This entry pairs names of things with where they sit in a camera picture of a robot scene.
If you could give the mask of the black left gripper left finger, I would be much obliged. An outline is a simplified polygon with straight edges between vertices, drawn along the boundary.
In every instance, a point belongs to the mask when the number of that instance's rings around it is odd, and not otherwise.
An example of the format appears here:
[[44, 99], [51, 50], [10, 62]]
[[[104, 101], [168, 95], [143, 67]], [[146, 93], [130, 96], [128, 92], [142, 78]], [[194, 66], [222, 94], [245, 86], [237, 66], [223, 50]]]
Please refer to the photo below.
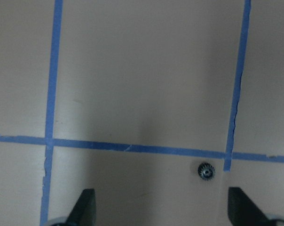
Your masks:
[[94, 189], [84, 189], [67, 217], [67, 226], [95, 226], [96, 198]]

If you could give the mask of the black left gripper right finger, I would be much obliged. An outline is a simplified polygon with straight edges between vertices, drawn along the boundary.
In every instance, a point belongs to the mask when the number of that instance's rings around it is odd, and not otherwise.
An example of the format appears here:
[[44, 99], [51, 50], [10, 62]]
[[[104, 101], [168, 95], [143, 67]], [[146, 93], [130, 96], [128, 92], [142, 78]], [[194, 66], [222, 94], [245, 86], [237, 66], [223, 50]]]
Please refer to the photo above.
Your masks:
[[228, 189], [228, 218], [233, 226], [274, 225], [240, 187]]

